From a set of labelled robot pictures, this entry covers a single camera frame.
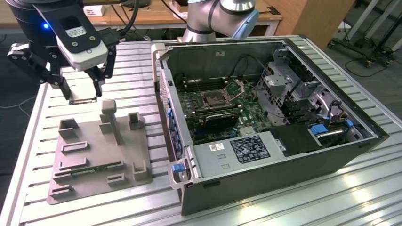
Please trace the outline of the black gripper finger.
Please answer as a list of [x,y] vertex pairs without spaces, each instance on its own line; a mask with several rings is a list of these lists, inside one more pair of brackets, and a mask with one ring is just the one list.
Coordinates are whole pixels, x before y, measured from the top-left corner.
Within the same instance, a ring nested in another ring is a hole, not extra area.
[[106,79],[113,78],[114,68],[115,68],[115,46],[111,46],[109,48],[109,54],[107,54],[103,67],[99,68],[98,66],[94,66],[93,68],[85,71],[94,81],[94,87],[95,87],[95,92],[98,97],[102,97],[103,94],[102,85],[105,84]]
[[66,99],[70,99],[71,90],[62,68],[70,64],[58,47],[46,47],[35,43],[15,43],[7,54],[11,62],[38,83],[50,83],[59,88]]

